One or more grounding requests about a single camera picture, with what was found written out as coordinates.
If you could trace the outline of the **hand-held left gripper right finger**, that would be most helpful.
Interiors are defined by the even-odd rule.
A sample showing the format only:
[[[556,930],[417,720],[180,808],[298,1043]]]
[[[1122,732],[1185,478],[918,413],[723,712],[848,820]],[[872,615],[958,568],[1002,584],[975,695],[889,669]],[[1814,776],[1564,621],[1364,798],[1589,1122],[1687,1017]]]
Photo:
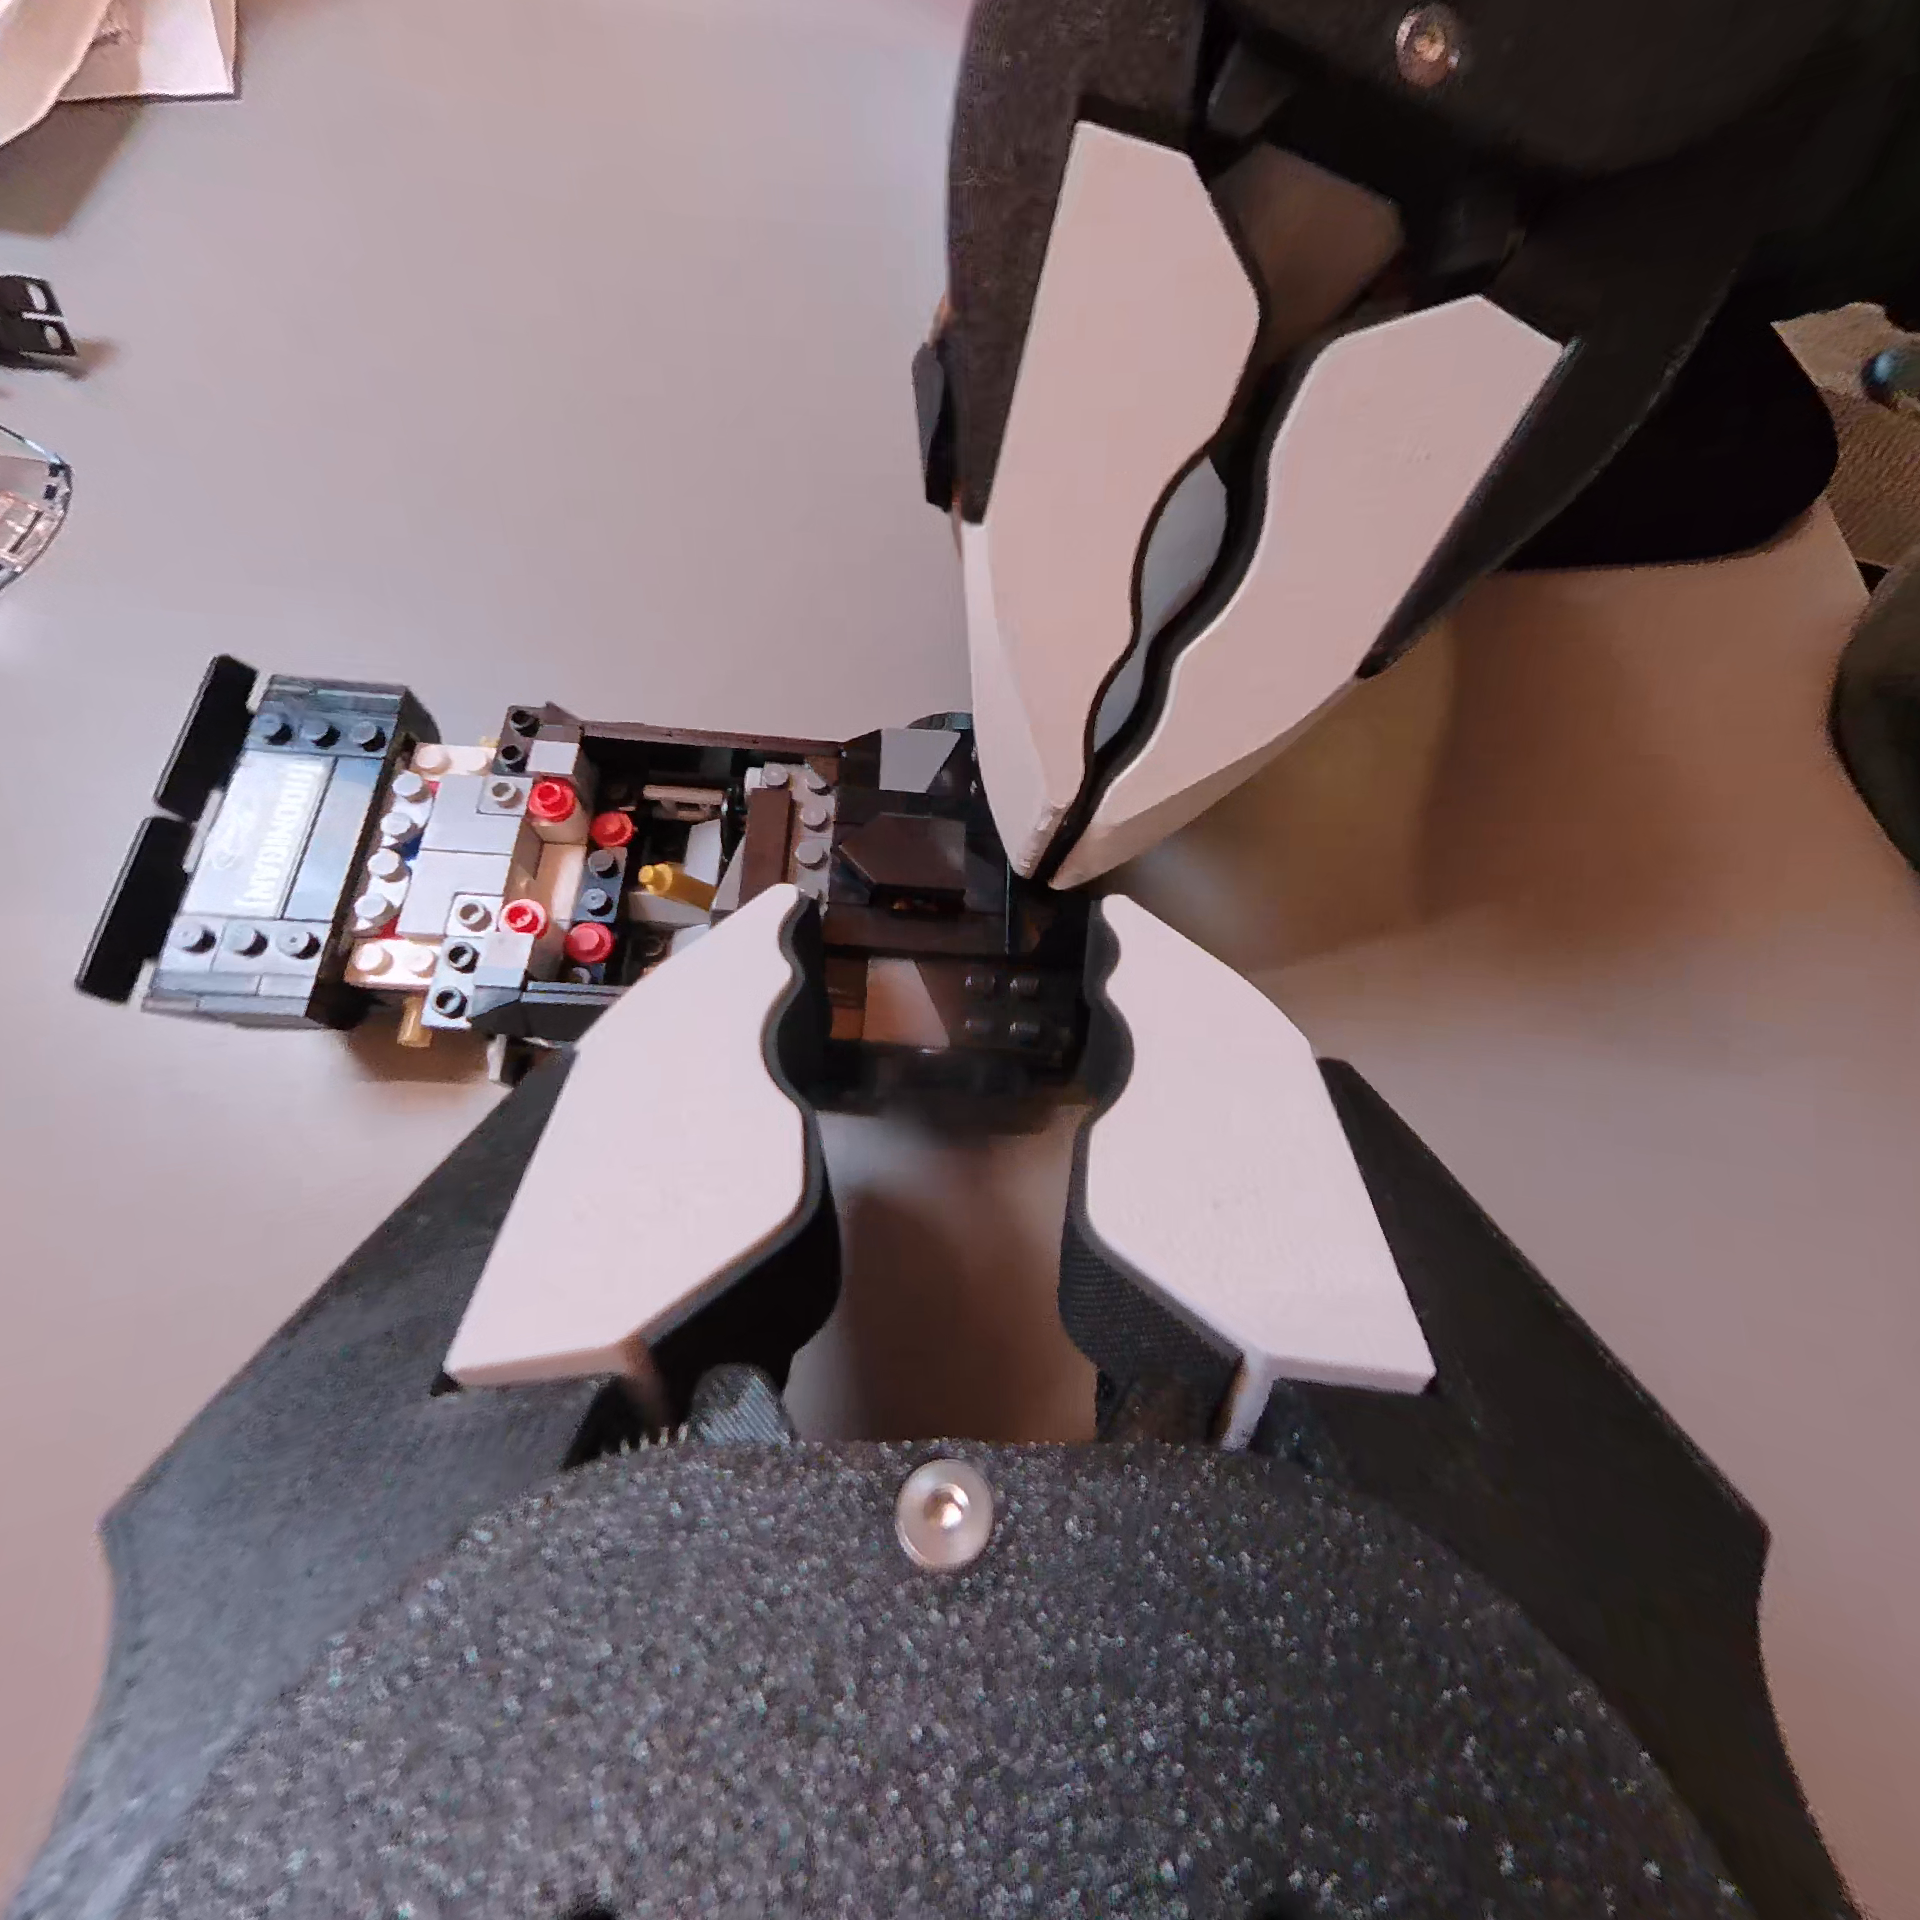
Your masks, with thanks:
[[[1092,909],[1065,1329],[1245,1451],[1283,1382],[1417,1397],[1434,1356],[1308,1038],[1129,898]]]

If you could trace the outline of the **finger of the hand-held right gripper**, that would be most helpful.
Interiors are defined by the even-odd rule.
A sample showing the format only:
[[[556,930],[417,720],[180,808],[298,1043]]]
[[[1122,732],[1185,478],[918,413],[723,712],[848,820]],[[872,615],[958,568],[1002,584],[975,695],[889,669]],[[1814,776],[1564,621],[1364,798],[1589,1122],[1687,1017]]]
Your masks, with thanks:
[[[1256,521],[1192,608],[1061,887],[1192,823],[1352,687],[1564,357],[1496,300],[1461,297],[1308,363],[1263,439]]]
[[[1195,162],[1077,124],[990,502],[959,538],[975,759],[1025,879],[1084,795],[1092,720],[1135,638],[1139,544],[1256,322]]]

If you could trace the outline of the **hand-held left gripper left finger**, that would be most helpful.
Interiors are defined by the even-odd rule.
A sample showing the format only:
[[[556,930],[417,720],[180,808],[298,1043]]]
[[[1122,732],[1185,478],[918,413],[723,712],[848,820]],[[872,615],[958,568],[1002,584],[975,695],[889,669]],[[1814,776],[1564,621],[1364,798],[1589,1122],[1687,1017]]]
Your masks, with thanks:
[[[787,1372],[838,1291],[805,1096],[819,952],[815,902],[781,883],[601,1013],[443,1356],[456,1385],[625,1372],[679,1397],[711,1362]]]

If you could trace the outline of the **black lego car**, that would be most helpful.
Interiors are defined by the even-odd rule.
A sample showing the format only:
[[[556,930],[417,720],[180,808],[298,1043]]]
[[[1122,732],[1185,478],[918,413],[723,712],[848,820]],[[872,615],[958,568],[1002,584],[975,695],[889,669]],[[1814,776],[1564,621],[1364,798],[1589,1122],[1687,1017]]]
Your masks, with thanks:
[[[822,1112],[1069,1089],[1092,912],[1006,860],[962,712],[827,742],[541,702],[450,745],[406,687],[211,657],[74,985],[255,1029],[392,1010],[510,1083],[781,883],[819,912]]]

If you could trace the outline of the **clear lego windshield piece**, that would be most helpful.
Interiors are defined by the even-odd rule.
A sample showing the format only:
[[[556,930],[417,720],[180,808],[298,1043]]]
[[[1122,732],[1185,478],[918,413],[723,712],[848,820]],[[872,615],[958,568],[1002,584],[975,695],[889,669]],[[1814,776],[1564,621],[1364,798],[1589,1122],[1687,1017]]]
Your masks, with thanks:
[[[59,538],[59,529],[73,502],[73,467],[64,457],[23,439],[14,427],[0,427],[0,470],[5,470],[5,589],[19,583]]]

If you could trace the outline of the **small black lego part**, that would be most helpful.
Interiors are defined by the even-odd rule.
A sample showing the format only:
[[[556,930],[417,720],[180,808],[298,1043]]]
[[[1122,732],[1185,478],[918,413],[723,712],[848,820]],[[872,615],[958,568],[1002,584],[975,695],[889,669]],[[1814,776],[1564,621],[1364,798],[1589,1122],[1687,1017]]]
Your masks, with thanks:
[[[0,277],[0,359],[5,368],[84,375],[63,304],[43,277]]]

